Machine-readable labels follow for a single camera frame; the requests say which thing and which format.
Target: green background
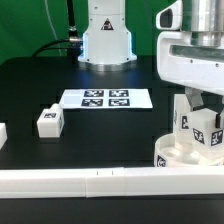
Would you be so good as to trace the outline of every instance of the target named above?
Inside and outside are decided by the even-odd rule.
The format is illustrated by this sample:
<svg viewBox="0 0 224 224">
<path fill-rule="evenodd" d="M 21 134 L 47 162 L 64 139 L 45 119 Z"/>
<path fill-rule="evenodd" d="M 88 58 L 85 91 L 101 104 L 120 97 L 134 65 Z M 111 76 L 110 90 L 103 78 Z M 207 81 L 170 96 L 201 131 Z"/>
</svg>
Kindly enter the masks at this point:
<svg viewBox="0 0 224 224">
<path fill-rule="evenodd" d="M 126 26 L 132 32 L 133 50 L 137 55 L 156 53 L 159 32 L 155 17 L 172 2 L 174 0 L 126 0 Z M 73 4 L 81 36 L 88 27 L 87 0 L 73 0 Z M 48 6 L 58 38 L 68 38 L 66 0 L 48 0 Z M 1 0 L 0 10 L 0 64 L 9 58 L 31 56 L 39 47 L 55 40 L 44 0 Z M 58 56 L 59 52 L 47 51 L 41 55 Z"/>
</svg>

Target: white paper sheet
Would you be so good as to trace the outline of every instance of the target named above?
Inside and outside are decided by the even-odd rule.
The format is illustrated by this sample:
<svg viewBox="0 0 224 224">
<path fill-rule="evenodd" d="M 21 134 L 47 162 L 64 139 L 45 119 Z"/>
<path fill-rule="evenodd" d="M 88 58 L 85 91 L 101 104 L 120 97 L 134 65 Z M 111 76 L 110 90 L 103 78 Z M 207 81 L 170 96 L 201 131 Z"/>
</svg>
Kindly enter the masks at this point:
<svg viewBox="0 0 224 224">
<path fill-rule="evenodd" d="M 62 109 L 152 108 L 147 89 L 65 90 L 59 105 Z"/>
</svg>

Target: black tabletop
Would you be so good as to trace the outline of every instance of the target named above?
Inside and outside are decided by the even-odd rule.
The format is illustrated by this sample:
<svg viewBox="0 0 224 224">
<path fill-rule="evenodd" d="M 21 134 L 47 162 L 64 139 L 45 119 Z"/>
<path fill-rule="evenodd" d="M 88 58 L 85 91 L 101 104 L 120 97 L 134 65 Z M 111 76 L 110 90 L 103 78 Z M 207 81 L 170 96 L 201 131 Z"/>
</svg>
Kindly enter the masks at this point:
<svg viewBox="0 0 224 224">
<path fill-rule="evenodd" d="M 144 57 L 123 72 L 80 69 L 66 58 L 18 58 L 0 68 L 0 122 L 8 142 L 0 169 L 153 166 L 155 140 L 167 133 L 175 86 Z M 60 139 L 40 139 L 36 122 L 65 89 L 146 88 L 153 109 L 65 110 Z"/>
<path fill-rule="evenodd" d="M 59 139 L 40 139 L 36 122 L 65 89 L 149 90 L 153 109 L 64 110 Z M 0 67 L 0 122 L 8 141 L 0 169 L 153 166 L 155 141 L 172 132 L 175 93 L 154 57 L 122 72 L 83 70 L 69 58 L 15 58 Z M 210 107 L 221 104 L 205 95 Z M 1 223 L 223 223 L 223 195 L 0 200 Z"/>
</svg>

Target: cube with marker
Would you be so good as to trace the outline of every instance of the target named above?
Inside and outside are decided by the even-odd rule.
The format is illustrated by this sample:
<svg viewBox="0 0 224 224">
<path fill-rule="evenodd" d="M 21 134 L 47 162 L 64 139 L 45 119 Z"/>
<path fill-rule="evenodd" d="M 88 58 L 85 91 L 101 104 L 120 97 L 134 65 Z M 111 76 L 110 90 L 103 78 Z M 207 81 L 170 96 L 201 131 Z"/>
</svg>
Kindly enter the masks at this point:
<svg viewBox="0 0 224 224">
<path fill-rule="evenodd" d="M 185 94 L 176 94 L 174 98 L 173 133 L 175 141 L 191 144 L 191 107 Z"/>
<path fill-rule="evenodd" d="M 64 126 L 63 110 L 58 104 L 44 109 L 37 121 L 40 138 L 59 138 Z"/>
<path fill-rule="evenodd" d="M 223 130 L 215 127 L 216 112 L 202 109 L 192 113 L 193 148 L 209 159 L 224 156 Z"/>
</svg>

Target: black cable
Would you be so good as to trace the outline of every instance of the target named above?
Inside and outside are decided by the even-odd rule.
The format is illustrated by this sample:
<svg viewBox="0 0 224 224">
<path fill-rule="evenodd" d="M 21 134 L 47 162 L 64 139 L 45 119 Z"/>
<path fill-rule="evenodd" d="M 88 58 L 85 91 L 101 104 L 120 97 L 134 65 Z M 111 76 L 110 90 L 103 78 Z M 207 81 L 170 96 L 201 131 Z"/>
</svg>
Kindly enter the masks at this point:
<svg viewBox="0 0 224 224">
<path fill-rule="evenodd" d="M 68 8 L 68 23 L 69 23 L 69 37 L 77 36 L 77 30 L 75 27 L 75 16 L 73 9 L 73 0 L 67 0 L 67 8 Z"/>
<path fill-rule="evenodd" d="M 59 44 L 59 43 L 67 43 L 67 42 L 69 42 L 69 39 L 60 39 L 60 40 L 52 41 L 48 44 L 45 44 L 41 48 L 39 48 L 37 51 L 35 51 L 33 53 L 32 57 L 36 57 L 41 51 L 44 51 L 44 49 L 47 49 L 48 47 L 50 47 L 52 45 Z"/>
<path fill-rule="evenodd" d="M 67 0 L 67 7 L 68 7 L 68 22 L 69 22 L 69 26 L 75 26 L 75 17 L 74 17 L 74 10 L 73 10 L 73 2 L 72 2 L 72 0 Z"/>
<path fill-rule="evenodd" d="M 69 50 L 69 49 L 76 49 L 76 50 L 80 50 L 80 48 L 79 47 L 48 47 L 48 48 L 44 48 L 44 49 L 42 49 L 40 52 L 38 52 L 38 54 L 39 53 L 41 53 L 41 52 L 43 52 L 43 51 L 49 51 L 49 50 Z"/>
</svg>

